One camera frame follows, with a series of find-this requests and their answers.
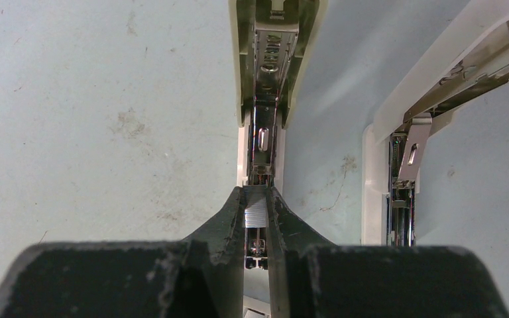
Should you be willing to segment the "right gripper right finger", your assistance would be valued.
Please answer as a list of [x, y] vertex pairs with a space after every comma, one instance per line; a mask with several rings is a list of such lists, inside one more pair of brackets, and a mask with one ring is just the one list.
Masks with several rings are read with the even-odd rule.
[[273, 317], [508, 317], [482, 261], [460, 246], [339, 246], [265, 191]]

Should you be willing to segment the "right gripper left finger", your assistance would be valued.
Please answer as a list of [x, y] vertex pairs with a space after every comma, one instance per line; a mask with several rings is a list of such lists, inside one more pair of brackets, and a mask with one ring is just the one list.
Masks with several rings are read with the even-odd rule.
[[0, 317], [240, 317], [245, 192], [181, 240], [50, 242], [22, 251]]

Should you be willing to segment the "silver staple strip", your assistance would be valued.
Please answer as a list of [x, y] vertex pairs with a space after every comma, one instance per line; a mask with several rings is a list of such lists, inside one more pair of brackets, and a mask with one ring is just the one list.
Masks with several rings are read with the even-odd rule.
[[266, 227], [267, 202], [264, 195], [250, 196], [245, 208], [245, 228], [260, 229]]

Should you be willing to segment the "cream stapler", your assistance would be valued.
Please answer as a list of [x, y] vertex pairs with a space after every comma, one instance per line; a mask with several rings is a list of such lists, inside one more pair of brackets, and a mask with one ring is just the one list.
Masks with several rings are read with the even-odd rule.
[[[239, 141], [237, 184], [282, 190], [286, 128], [327, 1], [230, 1]], [[245, 228], [247, 270], [268, 267], [266, 227]]]

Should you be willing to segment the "white stapler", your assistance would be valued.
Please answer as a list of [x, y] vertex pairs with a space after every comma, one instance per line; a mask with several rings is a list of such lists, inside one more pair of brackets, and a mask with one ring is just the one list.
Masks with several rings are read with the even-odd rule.
[[509, 82], [509, 1], [470, 1], [363, 134], [361, 243], [413, 246], [428, 139], [469, 101]]

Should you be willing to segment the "staple box sleeve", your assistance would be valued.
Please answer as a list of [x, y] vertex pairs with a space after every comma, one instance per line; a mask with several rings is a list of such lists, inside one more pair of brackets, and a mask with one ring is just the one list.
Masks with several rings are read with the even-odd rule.
[[271, 318], [270, 304], [244, 295], [243, 318]]

